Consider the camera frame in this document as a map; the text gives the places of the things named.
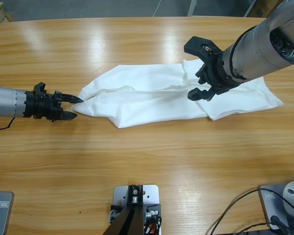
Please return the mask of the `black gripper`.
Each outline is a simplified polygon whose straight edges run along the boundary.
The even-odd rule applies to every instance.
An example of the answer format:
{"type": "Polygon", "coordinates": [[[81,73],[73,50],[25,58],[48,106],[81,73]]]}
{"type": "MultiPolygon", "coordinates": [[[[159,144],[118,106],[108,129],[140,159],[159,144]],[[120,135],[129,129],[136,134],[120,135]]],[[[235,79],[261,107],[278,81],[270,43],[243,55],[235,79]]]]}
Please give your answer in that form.
{"type": "Polygon", "coordinates": [[[211,85],[209,90],[201,91],[194,88],[188,92],[187,98],[192,101],[210,101],[214,95],[228,92],[243,83],[243,80],[235,78],[223,68],[222,53],[205,53],[205,66],[202,66],[196,73],[199,84],[206,82],[211,85]]]}
{"type": "Polygon", "coordinates": [[[33,117],[41,119],[45,117],[48,120],[72,120],[77,117],[77,114],[72,112],[64,112],[61,107],[61,102],[82,103],[81,98],[70,95],[61,94],[55,91],[54,94],[44,92],[26,91],[24,118],[33,117]]]}

